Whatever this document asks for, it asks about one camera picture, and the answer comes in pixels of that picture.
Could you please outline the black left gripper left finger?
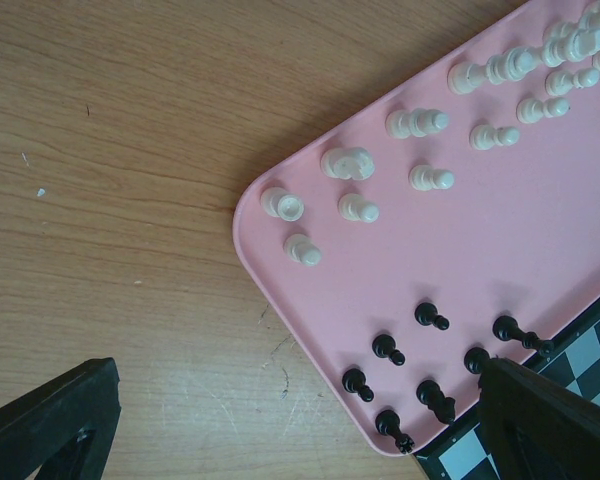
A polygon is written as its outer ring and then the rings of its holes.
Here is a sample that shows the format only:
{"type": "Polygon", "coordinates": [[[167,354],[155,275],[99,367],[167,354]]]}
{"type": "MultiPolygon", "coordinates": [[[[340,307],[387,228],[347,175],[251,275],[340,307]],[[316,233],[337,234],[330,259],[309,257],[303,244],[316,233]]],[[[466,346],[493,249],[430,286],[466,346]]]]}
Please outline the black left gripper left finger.
{"type": "Polygon", "coordinates": [[[90,359],[0,408],[0,479],[100,479],[121,406],[112,358],[90,359]]]}

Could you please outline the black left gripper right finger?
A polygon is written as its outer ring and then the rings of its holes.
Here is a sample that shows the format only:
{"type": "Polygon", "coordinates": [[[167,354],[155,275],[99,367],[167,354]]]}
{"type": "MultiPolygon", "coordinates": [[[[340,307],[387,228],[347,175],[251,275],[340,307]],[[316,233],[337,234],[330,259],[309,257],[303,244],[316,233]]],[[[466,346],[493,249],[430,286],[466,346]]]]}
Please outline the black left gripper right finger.
{"type": "Polygon", "coordinates": [[[502,479],[600,479],[600,406],[509,359],[481,374],[478,413],[502,479]]]}

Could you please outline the black pawn piece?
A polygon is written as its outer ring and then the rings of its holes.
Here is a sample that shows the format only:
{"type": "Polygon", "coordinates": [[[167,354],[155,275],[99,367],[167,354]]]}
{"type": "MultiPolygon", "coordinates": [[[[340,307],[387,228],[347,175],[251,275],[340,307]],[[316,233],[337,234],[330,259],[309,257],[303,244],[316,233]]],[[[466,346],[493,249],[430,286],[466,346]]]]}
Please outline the black pawn piece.
{"type": "Polygon", "coordinates": [[[378,358],[386,358],[396,366],[405,363],[404,354],[397,349],[394,338],[388,334],[378,335],[372,342],[372,350],[378,358]]]}
{"type": "Polygon", "coordinates": [[[365,374],[358,368],[350,368],[344,373],[342,385],[346,392],[358,395],[365,403],[374,399],[374,392],[367,385],[365,374]]]}
{"type": "Polygon", "coordinates": [[[420,303],[414,311],[414,317],[420,325],[433,326],[441,331],[447,330],[450,326],[449,320],[430,302],[420,303]]]}

